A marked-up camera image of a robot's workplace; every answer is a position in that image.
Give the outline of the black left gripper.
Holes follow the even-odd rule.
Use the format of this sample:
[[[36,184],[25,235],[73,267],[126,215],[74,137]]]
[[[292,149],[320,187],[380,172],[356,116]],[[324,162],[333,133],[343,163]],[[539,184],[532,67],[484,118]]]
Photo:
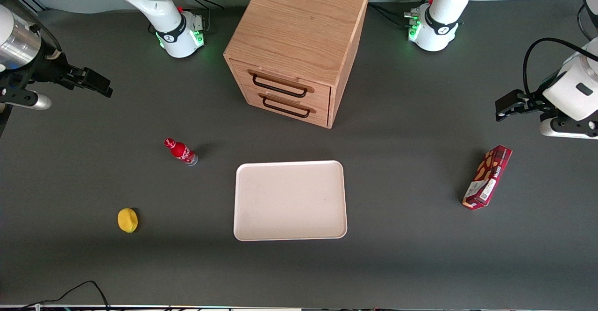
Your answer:
[[[549,87],[539,87],[534,92],[529,88],[525,88],[525,92],[515,89],[502,96],[495,102],[496,122],[517,114],[540,112],[545,115],[557,115],[555,105],[544,96],[547,89]]]

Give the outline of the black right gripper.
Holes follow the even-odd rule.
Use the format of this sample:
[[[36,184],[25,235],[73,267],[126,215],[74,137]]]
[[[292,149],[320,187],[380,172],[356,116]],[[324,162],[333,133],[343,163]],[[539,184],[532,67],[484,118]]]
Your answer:
[[[28,83],[54,83],[73,90],[75,87],[88,88],[98,92],[105,98],[111,98],[113,89],[110,81],[100,73],[90,68],[77,68],[68,63],[66,55],[60,54],[58,58],[49,60],[39,56],[31,64],[32,75]]]

